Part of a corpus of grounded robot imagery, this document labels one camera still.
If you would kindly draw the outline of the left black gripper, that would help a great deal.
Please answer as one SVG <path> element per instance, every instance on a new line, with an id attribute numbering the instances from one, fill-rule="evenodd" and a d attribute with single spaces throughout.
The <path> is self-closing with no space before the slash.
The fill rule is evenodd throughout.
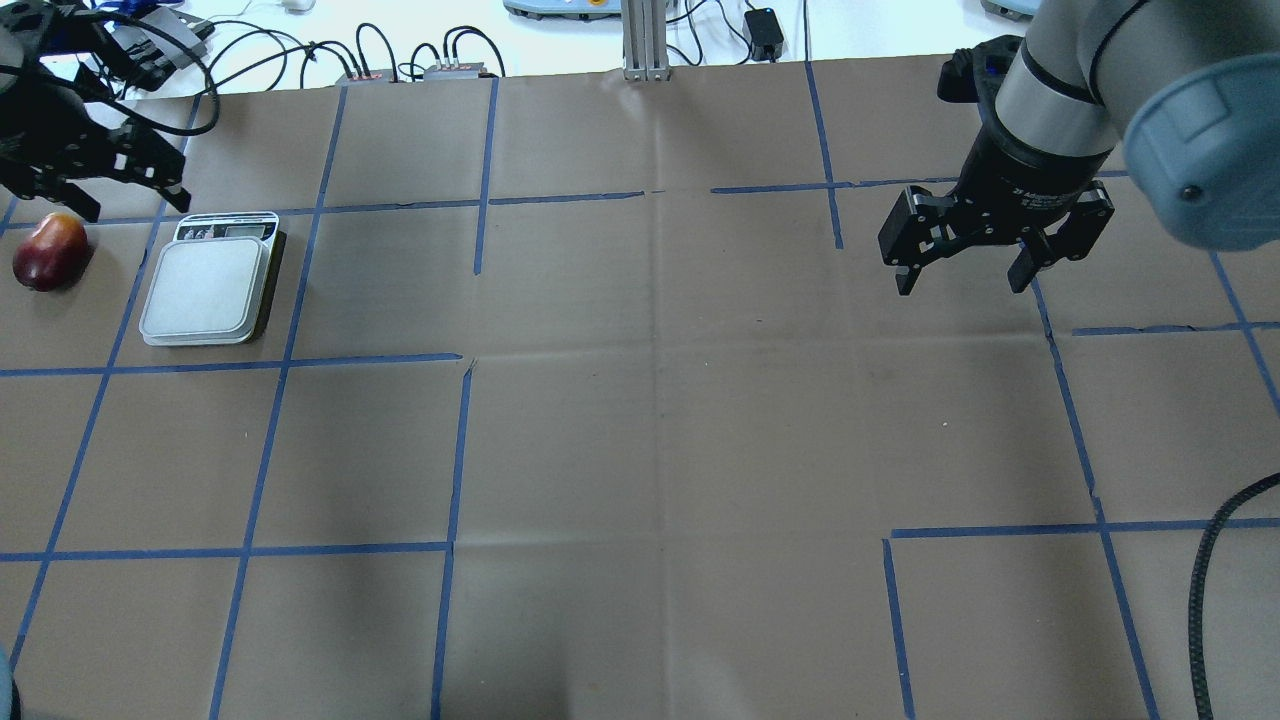
<path id="1" fill-rule="evenodd" d="M 18 199 L 44 199 L 96 223 L 100 202 L 70 181 L 106 177 L 189 210 L 186 156 L 156 129 L 140 122 L 108 129 L 67 82 L 15 61 L 3 63 L 1 105 L 1 183 Z"/>

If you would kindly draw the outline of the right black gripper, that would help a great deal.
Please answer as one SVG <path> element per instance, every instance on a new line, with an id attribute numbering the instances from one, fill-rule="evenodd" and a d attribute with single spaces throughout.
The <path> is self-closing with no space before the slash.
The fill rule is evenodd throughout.
<path id="1" fill-rule="evenodd" d="M 879 255 L 895 272 L 897 293 L 909 296 L 925 266 L 961 249 L 1018 241 L 1007 270 L 1014 293 L 1061 260 L 1085 259 L 1115 214 L 1105 183 L 1094 179 L 1105 160 L 1105 152 L 1044 152 L 1001 126 L 982 126 L 950 196 L 908 186 L 881 227 Z"/>

